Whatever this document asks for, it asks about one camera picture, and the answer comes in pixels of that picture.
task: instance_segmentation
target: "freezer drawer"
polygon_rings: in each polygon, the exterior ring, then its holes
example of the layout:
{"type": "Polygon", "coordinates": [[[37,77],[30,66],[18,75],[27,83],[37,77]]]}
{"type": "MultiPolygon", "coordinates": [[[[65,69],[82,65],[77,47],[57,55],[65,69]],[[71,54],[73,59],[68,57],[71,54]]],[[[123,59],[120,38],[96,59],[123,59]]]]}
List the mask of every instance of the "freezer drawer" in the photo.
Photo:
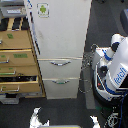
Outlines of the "freezer drawer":
{"type": "Polygon", "coordinates": [[[39,82],[26,81],[26,82],[0,82],[0,93],[27,93],[39,92],[39,82]]]}
{"type": "Polygon", "coordinates": [[[0,49],[27,49],[31,48],[27,31],[0,32],[0,49]]]}
{"type": "Polygon", "coordinates": [[[32,50],[0,50],[0,66],[35,65],[32,50]]]}
{"type": "Polygon", "coordinates": [[[38,75],[36,65],[0,67],[0,77],[35,76],[38,75]]]}
{"type": "Polygon", "coordinates": [[[42,78],[80,77],[82,59],[38,61],[42,78]]]}
{"type": "Polygon", "coordinates": [[[79,79],[43,80],[47,99],[77,98],[79,79]]]}

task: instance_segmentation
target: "cable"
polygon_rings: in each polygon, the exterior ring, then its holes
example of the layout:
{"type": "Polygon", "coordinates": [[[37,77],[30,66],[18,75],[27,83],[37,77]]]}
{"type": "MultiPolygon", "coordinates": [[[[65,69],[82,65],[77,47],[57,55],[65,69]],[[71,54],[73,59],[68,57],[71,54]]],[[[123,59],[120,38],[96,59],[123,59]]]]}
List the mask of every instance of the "cable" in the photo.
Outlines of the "cable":
{"type": "Polygon", "coordinates": [[[122,107],[123,107],[124,98],[125,98],[125,96],[127,94],[128,94],[128,90],[125,92],[124,97],[123,97],[122,102],[121,102],[121,117],[120,117],[120,122],[119,122],[119,127],[118,128],[120,128],[120,126],[121,126],[121,121],[122,121],[122,107]]]}
{"type": "Polygon", "coordinates": [[[92,65],[92,58],[93,58],[93,56],[84,53],[81,71],[83,71],[84,69],[86,69],[92,65]]]}
{"type": "Polygon", "coordinates": [[[79,86],[79,91],[82,92],[82,93],[88,93],[88,92],[90,92],[90,91],[92,90],[92,84],[91,84],[91,82],[90,82],[89,80],[82,80],[82,81],[89,82],[90,85],[91,85],[91,87],[90,87],[89,90],[87,90],[87,91],[82,91],[82,90],[80,89],[80,86],[79,86]]]}
{"type": "Polygon", "coordinates": [[[91,46],[91,51],[92,51],[93,54],[94,54],[94,52],[95,52],[95,51],[93,51],[93,47],[94,47],[94,46],[96,46],[96,48],[99,48],[99,46],[98,46],[97,44],[92,44],[92,46],[91,46]]]}
{"type": "Polygon", "coordinates": [[[114,110],[115,110],[115,107],[113,107],[112,114],[107,118],[104,128],[106,128],[107,124],[109,127],[114,128],[114,126],[118,123],[118,113],[115,113],[114,110]]]}

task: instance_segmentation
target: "white robot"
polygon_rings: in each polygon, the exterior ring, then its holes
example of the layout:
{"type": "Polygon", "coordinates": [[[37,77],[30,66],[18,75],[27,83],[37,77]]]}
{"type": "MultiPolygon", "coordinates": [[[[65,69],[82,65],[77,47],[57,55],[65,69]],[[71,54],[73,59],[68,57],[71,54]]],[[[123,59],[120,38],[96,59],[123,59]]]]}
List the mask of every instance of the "white robot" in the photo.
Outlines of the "white robot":
{"type": "Polygon", "coordinates": [[[92,69],[96,96],[112,105],[118,103],[128,90],[128,37],[115,34],[111,47],[96,48],[92,69]]]}

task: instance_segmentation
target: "drawer handle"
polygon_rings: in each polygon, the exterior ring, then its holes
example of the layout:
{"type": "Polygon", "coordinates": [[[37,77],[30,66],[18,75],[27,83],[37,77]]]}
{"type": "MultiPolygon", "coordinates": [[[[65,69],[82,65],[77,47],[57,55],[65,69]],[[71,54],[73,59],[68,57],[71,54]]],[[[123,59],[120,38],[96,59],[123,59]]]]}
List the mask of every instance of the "drawer handle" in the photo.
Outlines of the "drawer handle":
{"type": "Polygon", "coordinates": [[[15,75],[16,71],[10,72],[10,73],[0,73],[0,75],[15,75]]]}
{"type": "Polygon", "coordinates": [[[1,87],[1,92],[19,92],[19,86],[18,86],[17,90],[6,90],[6,91],[3,91],[4,88],[5,88],[5,86],[1,87]]]}
{"type": "Polygon", "coordinates": [[[66,84],[70,81],[69,80],[53,80],[52,82],[56,84],[66,84]]]}
{"type": "Polygon", "coordinates": [[[64,65],[66,65],[66,64],[71,63],[71,61],[67,61],[67,62],[64,62],[64,63],[62,63],[62,64],[56,63],[56,62],[54,62],[54,61],[51,61],[50,63],[53,64],[53,65],[56,65],[56,66],[64,66],[64,65]]]}
{"type": "Polygon", "coordinates": [[[9,63],[9,59],[7,61],[0,62],[0,64],[5,64],[5,63],[9,63]]]}

